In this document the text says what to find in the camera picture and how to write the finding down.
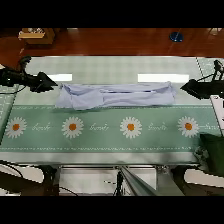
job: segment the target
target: daisy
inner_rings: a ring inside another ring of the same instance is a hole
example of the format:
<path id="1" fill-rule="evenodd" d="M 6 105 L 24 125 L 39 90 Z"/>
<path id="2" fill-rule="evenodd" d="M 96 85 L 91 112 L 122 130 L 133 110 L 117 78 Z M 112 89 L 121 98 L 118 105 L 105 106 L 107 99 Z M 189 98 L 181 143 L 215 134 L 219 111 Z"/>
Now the daisy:
<path id="1" fill-rule="evenodd" d="M 186 116 L 179 119 L 177 127 L 179 127 L 179 131 L 182 131 L 182 135 L 189 138 L 197 135 L 199 130 L 198 124 L 194 118 Z"/>
<path id="2" fill-rule="evenodd" d="M 23 131 L 26 130 L 26 126 L 25 119 L 22 119 L 21 117 L 15 117 L 7 124 L 5 129 L 6 135 L 8 135 L 9 138 L 17 138 L 23 134 Z"/>
<path id="3" fill-rule="evenodd" d="M 120 127 L 120 131 L 123 131 L 123 135 L 130 139 L 139 136 L 141 134 L 140 131 L 142 130 L 140 121 L 134 117 L 126 117 L 123 119 Z"/>
<path id="4" fill-rule="evenodd" d="M 82 134 L 83 126 L 83 121 L 78 117 L 69 117 L 63 122 L 62 131 L 66 138 L 75 138 Z"/>

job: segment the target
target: lavender cloth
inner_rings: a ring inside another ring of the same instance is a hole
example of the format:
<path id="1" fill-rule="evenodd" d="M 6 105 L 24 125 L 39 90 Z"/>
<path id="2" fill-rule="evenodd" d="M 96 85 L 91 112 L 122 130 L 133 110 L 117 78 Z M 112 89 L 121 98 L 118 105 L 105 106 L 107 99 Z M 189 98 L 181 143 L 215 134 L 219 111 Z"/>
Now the lavender cloth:
<path id="1" fill-rule="evenodd" d="M 56 107 L 87 110 L 95 107 L 151 106 L 174 103 L 170 82 L 126 85 L 62 84 Z"/>

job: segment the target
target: light purple fabric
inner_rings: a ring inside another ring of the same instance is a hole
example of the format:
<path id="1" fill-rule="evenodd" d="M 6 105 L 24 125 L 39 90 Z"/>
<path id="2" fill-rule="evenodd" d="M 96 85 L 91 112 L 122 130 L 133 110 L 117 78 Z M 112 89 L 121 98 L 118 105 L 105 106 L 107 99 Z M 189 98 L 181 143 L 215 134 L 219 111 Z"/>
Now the light purple fabric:
<path id="1" fill-rule="evenodd" d="M 58 108 L 87 110 L 95 107 L 151 106 L 174 103 L 170 82 L 126 85 L 62 84 Z"/>

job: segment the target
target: green cushion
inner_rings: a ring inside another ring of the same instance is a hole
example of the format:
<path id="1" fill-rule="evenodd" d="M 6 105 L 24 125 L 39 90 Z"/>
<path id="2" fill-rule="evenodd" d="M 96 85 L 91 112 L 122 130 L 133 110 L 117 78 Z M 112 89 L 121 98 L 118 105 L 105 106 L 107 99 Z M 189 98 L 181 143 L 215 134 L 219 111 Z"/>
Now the green cushion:
<path id="1" fill-rule="evenodd" d="M 201 134 L 200 139 L 209 154 L 207 159 L 209 173 L 224 177 L 224 137 Z"/>

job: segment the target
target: yellow flower center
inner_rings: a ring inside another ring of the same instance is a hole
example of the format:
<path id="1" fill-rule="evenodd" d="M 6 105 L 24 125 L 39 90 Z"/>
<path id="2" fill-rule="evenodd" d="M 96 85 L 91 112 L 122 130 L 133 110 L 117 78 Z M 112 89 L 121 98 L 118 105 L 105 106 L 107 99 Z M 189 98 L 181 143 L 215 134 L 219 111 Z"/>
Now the yellow flower center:
<path id="1" fill-rule="evenodd" d="M 133 124 L 128 124 L 128 130 L 133 131 L 135 129 L 135 126 Z"/>
<path id="2" fill-rule="evenodd" d="M 70 124 L 70 125 L 69 125 L 69 129 L 70 129 L 71 131 L 75 131 L 75 129 L 76 129 L 76 124 Z"/>
<path id="3" fill-rule="evenodd" d="M 192 129 L 192 124 L 190 124 L 190 123 L 186 123 L 186 124 L 185 124 L 185 128 L 186 128 L 188 131 L 190 131 L 190 130 Z"/>
<path id="4" fill-rule="evenodd" d="M 14 125 L 12 126 L 12 129 L 13 129 L 13 131 L 17 131 L 17 130 L 19 130 L 19 124 L 14 124 Z"/>

